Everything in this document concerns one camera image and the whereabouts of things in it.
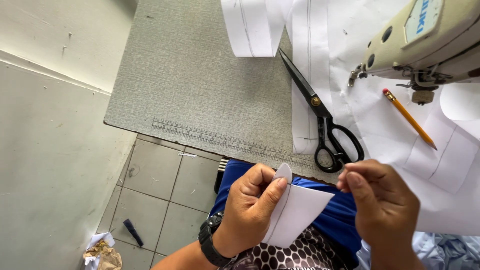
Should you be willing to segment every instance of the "pencil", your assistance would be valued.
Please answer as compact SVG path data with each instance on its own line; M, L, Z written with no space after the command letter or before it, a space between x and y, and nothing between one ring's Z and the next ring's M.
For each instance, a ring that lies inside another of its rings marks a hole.
M419 133L420 137L433 149L437 150L437 147L433 143L433 140L425 133L425 131L420 127L420 125L413 119L413 117L408 113L408 111L398 102L395 96L385 88L383 91L384 95L388 98L389 101L393 103L395 108L405 117L405 119L412 125L412 127Z

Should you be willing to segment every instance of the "hand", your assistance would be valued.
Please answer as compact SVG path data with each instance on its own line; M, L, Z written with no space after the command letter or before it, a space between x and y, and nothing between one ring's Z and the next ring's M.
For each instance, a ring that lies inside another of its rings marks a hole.
M391 166L376 160L346 164L337 188L353 195L355 226L372 248L372 265L422 269L411 247L420 202Z
M274 175L272 168L256 164L230 187L222 223L212 236L222 256L234 257L265 237L270 216L287 187L285 178L272 181Z

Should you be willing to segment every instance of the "gray floor tile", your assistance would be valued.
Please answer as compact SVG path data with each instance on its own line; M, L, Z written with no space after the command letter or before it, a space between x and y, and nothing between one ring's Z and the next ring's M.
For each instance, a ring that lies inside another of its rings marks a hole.
M170 202L156 252L170 255L195 242L200 225L207 217L206 213Z
M138 245L123 225L123 221L130 219L144 243L143 248L154 251L162 229L167 205L167 201L124 187L110 227L113 238Z
M164 141L162 139L155 138L155 137L150 137L150 136L143 135L143 134L137 135L137 139L141 139L141 140L151 142L151 143L154 143L154 144L158 144L158 145L161 145L161 146L173 148L175 150L181 150L181 151L185 150L185 146L183 146L183 145L179 145L179 144L176 144L176 143L171 143L169 141Z
M207 159L211 159L211 160L216 160L216 161L220 161L222 159L222 156L212 154L212 153L208 153L208 152L204 152L204 151L201 151L201 150L198 150L198 149L195 149L195 148L191 148L191 147L185 148L185 152L189 153L189 154L197 155L199 157L203 157L203 158L207 158Z
M125 161L125 164L123 165L123 169L121 170L120 177L117 181L117 185L119 186L123 186L123 182L125 180L125 177L127 176L128 165L130 164L130 160L132 159L132 153L133 153L134 147L135 147L135 144L132 146L132 149L130 150L130 154L128 154L127 160Z
M113 247L121 256L122 269L149 270L153 252L121 241L115 241Z
M137 140L123 186L169 200L181 161L177 152Z
M102 220L100 220L100 224L98 225L98 229L96 230L97 233L106 233L110 229L113 214L115 213L115 208L117 207L117 202L119 201L120 190L121 186L117 185L115 186L115 189L113 189L110 201L108 201L107 208L105 209Z
M219 162L201 157L182 159L171 201L203 212L215 202L213 191Z
M150 266L150 268L152 268L155 264L157 264L159 261L161 261L164 258L165 258L165 256L160 255L158 253L155 253L155 255L153 255L153 262L152 262L152 266Z

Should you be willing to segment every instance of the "scissors blade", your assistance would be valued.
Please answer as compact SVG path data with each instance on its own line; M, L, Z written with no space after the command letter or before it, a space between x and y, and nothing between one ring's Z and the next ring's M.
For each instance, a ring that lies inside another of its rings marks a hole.
M297 67L293 64L293 62L288 58L288 56L282 51L281 48L278 48L280 51L280 56L282 57L283 63L285 64L288 73L292 76L293 81L300 89L300 92L307 100L308 105L313 110L317 117L328 118L331 116L330 112L325 107L324 103L312 89L310 84L305 80L303 75L297 69Z

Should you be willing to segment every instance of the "black watch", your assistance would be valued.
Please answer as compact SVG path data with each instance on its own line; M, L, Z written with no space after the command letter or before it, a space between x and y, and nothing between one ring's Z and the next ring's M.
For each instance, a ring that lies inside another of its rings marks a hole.
M223 218L223 211L215 213L213 216L206 219L200 226L200 232L198 233L198 241L202 246L202 252L205 254L207 260L220 268L225 268L229 264L233 263L238 255L233 258L225 258L215 249L212 242L212 235L220 226Z

